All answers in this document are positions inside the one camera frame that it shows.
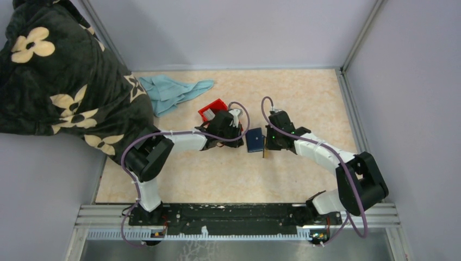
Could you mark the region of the red plastic bin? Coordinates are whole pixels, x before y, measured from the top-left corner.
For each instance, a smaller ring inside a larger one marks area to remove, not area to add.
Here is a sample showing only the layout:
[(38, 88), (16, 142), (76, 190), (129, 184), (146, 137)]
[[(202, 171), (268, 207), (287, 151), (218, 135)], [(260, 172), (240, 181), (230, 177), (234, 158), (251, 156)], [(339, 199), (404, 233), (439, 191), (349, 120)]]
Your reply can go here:
[(200, 110), (198, 111), (199, 116), (200, 116), (201, 119), (202, 119), (202, 123), (204, 122), (204, 121), (203, 121), (202, 113), (203, 113), (205, 110), (207, 110), (207, 109), (211, 109), (211, 110), (213, 110), (213, 112), (214, 112), (215, 114), (217, 114), (217, 112), (218, 112), (219, 110), (229, 111), (230, 109), (238, 109), (238, 108), (230, 108), (227, 104), (225, 104), (225, 102), (224, 102), (223, 100), (221, 100), (221, 99), (218, 98), (218, 99), (216, 99), (215, 101), (211, 102), (210, 104), (208, 104), (207, 106), (203, 107), (202, 109), (200, 109)]

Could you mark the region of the navy leather card holder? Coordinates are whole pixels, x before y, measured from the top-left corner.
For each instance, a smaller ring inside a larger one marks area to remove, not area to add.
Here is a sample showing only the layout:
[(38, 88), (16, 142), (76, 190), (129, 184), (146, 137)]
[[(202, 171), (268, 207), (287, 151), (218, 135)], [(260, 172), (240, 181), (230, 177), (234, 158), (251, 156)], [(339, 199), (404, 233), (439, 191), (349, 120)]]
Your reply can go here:
[(249, 129), (246, 134), (248, 153), (262, 152), (264, 150), (264, 136), (261, 127)]

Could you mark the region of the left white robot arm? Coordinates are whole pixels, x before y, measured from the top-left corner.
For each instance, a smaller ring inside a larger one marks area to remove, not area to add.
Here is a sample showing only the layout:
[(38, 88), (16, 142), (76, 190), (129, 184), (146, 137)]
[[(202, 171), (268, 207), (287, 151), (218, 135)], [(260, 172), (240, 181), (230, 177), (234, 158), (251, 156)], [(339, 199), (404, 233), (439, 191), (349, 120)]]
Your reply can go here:
[(219, 110), (211, 120), (186, 131), (162, 131), (155, 126), (147, 127), (126, 148), (121, 165), (134, 178), (138, 193), (136, 202), (142, 209), (143, 220), (156, 225), (163, 218), (157, 176), (170, 153), (206, 151), (218, 144), (242, 146), (241, 115), (241, 109)]

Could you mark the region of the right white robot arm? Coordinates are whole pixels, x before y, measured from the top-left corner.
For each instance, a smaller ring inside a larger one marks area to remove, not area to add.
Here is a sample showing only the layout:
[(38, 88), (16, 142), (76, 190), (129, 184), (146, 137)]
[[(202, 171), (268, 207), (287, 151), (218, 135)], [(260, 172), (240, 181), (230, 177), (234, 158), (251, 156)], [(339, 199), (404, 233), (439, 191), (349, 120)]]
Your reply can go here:
[(336, 148), (305, 127), (296, 128), (286, 111), (265, 117), (269, 150), (288, 150), (313, 160), (336, 177), (337, 188), (321, 191), (306, 201), (306, 217), (320, 224), (332, 212), (360, 216), (389, 195), (381, 171), (369, 152), (359, 154)]

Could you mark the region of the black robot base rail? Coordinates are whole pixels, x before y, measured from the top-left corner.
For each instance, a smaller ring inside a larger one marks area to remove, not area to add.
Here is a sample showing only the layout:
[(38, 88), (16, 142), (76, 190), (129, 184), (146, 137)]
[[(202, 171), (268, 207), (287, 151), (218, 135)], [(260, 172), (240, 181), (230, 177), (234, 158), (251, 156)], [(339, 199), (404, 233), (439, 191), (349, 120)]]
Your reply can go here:
[(329, 240), (339, 212), (315, 214), (304, 203), (166, 203), (152, 212), (123, 210), (131, 226), (154, 226), (152, 238)]

